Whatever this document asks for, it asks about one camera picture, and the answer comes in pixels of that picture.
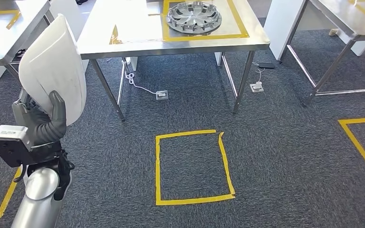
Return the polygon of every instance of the steel table frame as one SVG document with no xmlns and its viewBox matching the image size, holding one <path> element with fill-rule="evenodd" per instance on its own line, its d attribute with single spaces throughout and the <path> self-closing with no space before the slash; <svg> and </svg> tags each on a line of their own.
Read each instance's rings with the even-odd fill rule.
<svg viewBox="0 0 365 228">
<path fill-rule="evenodd" d="M 269 47 L 270 41 L 257 17 L 249 4 L 242 0 L 212 0 L 212 4 L 224 12 L 224 24 L 222 22 L 222 25 L 208 37 L 184 37 L 181 33 L 172 31 L 165 24 L 164 16 L 167 11 L 163 9 L 168 10 L 170 3 L 176 4 L 180 1 L 184 0 L 146 0 L 146 2 L 143 0 L 98 0 L 90 13 L 77 42 L 78 50 L 82 59 L 89 59 L 92 62 L 93 68 L 122 121 L 125 120 L 120 109 L 124 77 L 126 73 L 131 72 L 130 67 L 126 64 L 126 57 L 215 53 L 217 65 L 221 66 L 223 63 L 225 65 L 235 98 L 233 113 L 236 113 L 244 94 L 255 51 L 265 50 Z M 140 24 L 133 18 L 133 14 L 127 14 L 128 11 L 121 10 L 130 7 L 136 7 L 136 11 L 140 12 L 136 14 L 137 18 L 147 21 L 153 19 L 150 31 L 146 31 L 145 28 L 142 28 L 142 31 L 138 31 L 138 29 L 122 31 L 122 27 L 125 28 L 128 22 L 131 22 L 128 24 L 130 28 L 140 28 Z M 115 31 L 113 31 L 113 36 L 108 33 L 110 30 Z M 108 44 L 110 37 L 117 38 L 122 35 L 128 38 L 143 37 L 144 41 L 129 42 L 126 40 L 123 42 L 123 38 L 120 38 L 117 43 L 114 44 L 111 40 L 110 45 Z M 243 77 L 237 90 L 224 54 L 228 51 L 249 51 Z M 97 62 L 97 59 L 112 57 L 121 57 L 123 60 L 118 98 L 112 93 Z"/>
<path fill-rule="evenodd" d="M 339 29 L 344 31 L 347 35 L 349 35 L 352 39 L 345 45 L 344 49 L 341 53 L 336 57 L 334 62 L 328 68 L 328 70 L 324 73 L 323 77 L 320 79 L 319 82 L 315 82 L 311 74 L 307 71 L 304 64 L 301 62 L 300 58 L 297 56 L 296 52 L 294 51 L 293 47 L 290 45 L 292 39 L 296 33 L 298 25 L 301 21 L 301 18 L 304 14 L 306 6 L 308 3 L 312 3 L 317 9 L 319 9 L 333 24 L 335 24 Z M 306 75 L 307 79 L 310 81 L 311 85 L 313 86 L 313 90 L 311 91 L 310 95 L 304 100 L 303 105 L 307 106 L 311 103 L 315 96 L 322 96 L 322 95 L 338 95 L 338 94 L 354 94 L 354 93 L 365 93 L 365 89 L 353 89 L 353 90 L 341 90 L 341 91 L 327 91 L 327 92 L 320 92 L 321 87 L 327 82 L 327 80 L 332 76 L 333 72 L 337 68 L 339 62 L 343 59 L 346 53 L 348 53 L 352 46 L 356 43 L 356 41 L 363 41 L 365 40 L 365 35 L 357 34 L 352 28 L 350 28 L 346 23 L 344 23 L 340 18 L 338 18 L 333 12 L 327 9 L 320 0 L 305 0 L 303 5 L 300 9 L 300 12 L 296 18 L 295 24 L 292 28 L 292 31 L 289 35 L 289 38 L 286 42 L 286 47 L 283 50 L 282 57 L 278 59 L 280 63 L 284 56 L 286 55 L 287 51 L 289 51 L 292 56 L 295 58 L 297 64 L 303 70 L 304 74 Z"/>
<path fill-rule="evenodd" d="M 239 110 L 239 105 L 240 102 L 243 98 L 243 94 L 244 94 L 244 88 L 247 84 L 247 79 L 249 77 L 250 74 L 250 68 L 252 65 L 252 61 L 254 59 L 255 56 L 255 51 L 250 51 L 247 57 L 247 62 L 246 65 L 244 67 L 244 73 L 240 82 L 240 87 L 239 87 L 239 91 L 237 92 L 236 90 L 236 86 L 233 82 L 233 78 L 231 77 L 231 73 L 230 73 L 230 69 L 229 66 L 227 65 L 227 60 L 225 57 L 225 53 L 222 52 L 221 54 L 221 58 L 223 60 L 223 64 L 225 66 L 226 72 L 227 72 L 227 76 L 229 78 L 229 82 L 233 91 L 233 95 L 235 98 L 235 102 L 234 102 L 234 108 L 233 108 L 233 113 L 237 113 Z M 90 59 L 90 61 L 92 62 L 93 68 L 97 73 L 98 78 L 100 79 L 111 103 L 114 106 L 115 111 L 118 114 L 118 117 L 120 118 L 121 121 L 125 121 L 125 117 L 121 111 L 120 105 L 121 105 L 121 98 L 122 98 L 122 89 L 123 89 L 123 84 L 124 84 L 124 77 L 126 74 L 132 73 L 132 71 L 130 70 L 130 67 L 128 66 L 128 64 L 126 63 L 126 59 L 125 57 L 122 57 L 122 70 L 121 70 L 121 78 L 120 78 L 120 86 L 119 86 L 119 90 L 118 90 L 118 98 L 116 99 L 113 92 L 111 91 L 110 86 L 108 85 L 108 82 L 106 80 L 106 78 L 104 77 L 103 71 L 100 68 L 100 65 L 98 64 L 96 59 Z"/>
<path fill-rule="evenodd" d="M 13 43 L 12 47 L 7 51 L 7 53 L 5 53 L 0 59 L 0 66 L 5 67 L 7 71 L 17 79 L 19 79 L 19 72 L 13 65 L 18 65 L 20 61 L 13 61 L 15 54 L 20 49 L 21 45 L 29 38 L 32 31 L 37 27 L 42 19 L 47 23 L 47 25 L 50 25 L 50 23 L 54 20 L 49 7 L 50 3 L 47 0 L 44 6 L 38 11 L 36 17 L 30 22 L 19 38 Z"/>
</svg>

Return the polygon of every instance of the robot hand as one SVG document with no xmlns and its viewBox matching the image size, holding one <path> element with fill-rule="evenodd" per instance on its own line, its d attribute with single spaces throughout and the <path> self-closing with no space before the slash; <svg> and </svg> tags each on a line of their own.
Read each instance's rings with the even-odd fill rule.
<svg viewBox="0 0 365 228">
<path fill-rule="evenodd" d="M 21 100 L 12 106 L 16 122 L 27 127 L 28 136 L 34 146 L 56 142 L 64 137 L 67 131 L 65 101 L 57 91 L 49 93 L 53 105 L 51 118 L 40 108 L 30 107 Z"/>
</svg>

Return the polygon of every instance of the yellow floor marking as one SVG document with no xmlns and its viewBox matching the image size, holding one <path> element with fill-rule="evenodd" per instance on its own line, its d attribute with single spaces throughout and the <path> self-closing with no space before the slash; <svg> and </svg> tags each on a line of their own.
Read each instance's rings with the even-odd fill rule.
<svg viewBox="0 0 365 228">
<path fill-rule="evenodd" d="M 21 173 L 20 167 L 17 169 L 15 173 L 15 177 L 18 177 Z M 6 207 L 9 204 L 10 198 L 12 198 L 13 192 L 15 191 L 17 183 L 11 182 L 8 190 L 6 191 L 5 197 L 3 198 L 2 203 L 0 204 L 0 218 L 3 216 Z"/>
<path fill-rule="evenodd" d="M 362 119 L 347 119 L 347 120 L 338 120 L 339 124 L 341 124 L 342 128 L 350 138 L 350 140 L 353 142 L 359 153 L 362 155 L 362 157 L 365 160 L 365 149 L 363 146 L 359 143 L 359 141 L 356 139 L 356 137 L 353 135 L 353 133 L 350 131 L 348 124 L 362 124 L 365 123 L 365 118 Z"/>
<path fill-rule="evenodd" d="M 216 202 L 221 200 L 229 200 L 235 198 L 234 194 L 236 194 L 233 185 L 231 183 L 230 174 L 229 174 L 229 166 L 226 156 L 226 151 L 223 146 L 223 142 L 221 137 L 223 132 L 219 134 L 219 148 L 223 158 L 223 166 L 226 172 L 227 183 L 229 186 L 230 194 L 221 195 L 221 196 L 212 196 L 212 197 L 203 197 L 203 198 L 193 198 L 193 199 L 170 199 L 170 200 L 162 200 L 161 199 L 161 191 L 160 191 L 160 139 L 172 138 L 178 136 L 187 136 L 187 135 L 195 135 L 195 134 L 209 134 L 216 133 L 216 130 L 199 130 L 199 131 L 191 131 L 191 132 L 180 132 L 180 133 L 172 133 L 172 134 L 163 134 L 157 135 L 155 139 L 156 143 L 156 164 L 155 164 L 155 187 L 156 187 L 156 205 L 183 205 L 183 204 L 194 204 L 194 203 L 208 203 L 208 202 Z"/>
</svg>

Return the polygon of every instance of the white plastic panel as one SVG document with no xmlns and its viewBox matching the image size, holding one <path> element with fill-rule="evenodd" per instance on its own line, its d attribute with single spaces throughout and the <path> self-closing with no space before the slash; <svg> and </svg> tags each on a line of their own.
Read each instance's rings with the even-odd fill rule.
<svg viewBox="0 0 365 228">
<path fill-rule="evenodd" d="M 19 78 L 26 92 L 48 114 L 52 113 L 49 93 L 56 90 L 65 100 L 67 125 L 82 114 L 86 103 L 86 80 L 75 39 L 61 14 L 24 54 Z"/>
</svg>

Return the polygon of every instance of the white power cord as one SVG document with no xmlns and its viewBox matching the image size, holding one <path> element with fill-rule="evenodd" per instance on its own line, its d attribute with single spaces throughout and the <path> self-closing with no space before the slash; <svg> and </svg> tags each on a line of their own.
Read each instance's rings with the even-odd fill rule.
<svg viewBox="0 0 365 228">
<path fill-rule="evenodd" d="M 257 68 L 257 69 L 255 69 L 255 72 L 257 72 L 257 73 L 259 73 L 259 79 L 258 79 L 258 82 L 260 82 L 261 81 L 261 77 L 262 77 L 262 72 L 264 72 L 264 70 L 265 70 L 265 68 L 262 68 L 262 70 L 261 70 L 261 68 Z"/>
<path fill-rule="evenodd" d="M 159 93 L 154 93 L 154 92 L 152 92 L 152 91 L 150 91 L 150 90 L 148 90 L 146 88 L 143 88 L 141 86 L 135 85 L 134 77 L 135 77 L 135 74 L 134 73 L 130 73 L 128 75 L 125 73 L 125 78 L 128 79 L 128 82 L 129 82 L 130 85 L 134 85 L 136 88 L 140 88 L 140 89 L 146 90 L 147 92 L 149 92 L 151 94 L 159 94 Z"/>
<path fill-rule="evenodd" d="M 265 68 L 262 68 L 262 70 L 261 68 L 255 69 L 255 72 L 259 73 L 259 79 L 258 79 L 259 82 L 261 81 L 262 72 L 264 72 L 264 70 Z"/>
</svg>

